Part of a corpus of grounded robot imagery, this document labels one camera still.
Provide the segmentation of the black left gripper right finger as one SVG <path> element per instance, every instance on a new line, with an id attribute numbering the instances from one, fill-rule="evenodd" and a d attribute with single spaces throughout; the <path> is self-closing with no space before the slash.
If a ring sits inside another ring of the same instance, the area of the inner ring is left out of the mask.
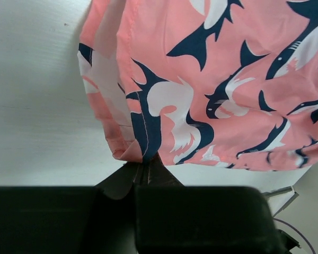
<path id="1" fill-rule="evenodd" d="M 139 253 L 292 253 L 299 242 L 276 228 L 267 195 L 247 186 L 184 186 L 160 157 L 137 166 Z"/>

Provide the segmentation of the pink shark print shorts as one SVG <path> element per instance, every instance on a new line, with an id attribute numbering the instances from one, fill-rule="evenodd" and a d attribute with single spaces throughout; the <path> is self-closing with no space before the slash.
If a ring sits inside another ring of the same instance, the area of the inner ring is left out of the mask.
<path id="1" fill-rule="evenodd" d="M 258 171 L 318 162 L 318 1 L 93 1 L 85 92 L 113 157 Z"/>

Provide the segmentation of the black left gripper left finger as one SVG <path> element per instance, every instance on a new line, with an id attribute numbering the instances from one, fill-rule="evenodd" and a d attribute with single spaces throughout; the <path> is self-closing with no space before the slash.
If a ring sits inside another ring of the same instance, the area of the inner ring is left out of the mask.
<path id="1" fill-rule="evenodd" d="M 0 186 L 0 253 L 136 253 L 137 170 L 95 186 Z"/>

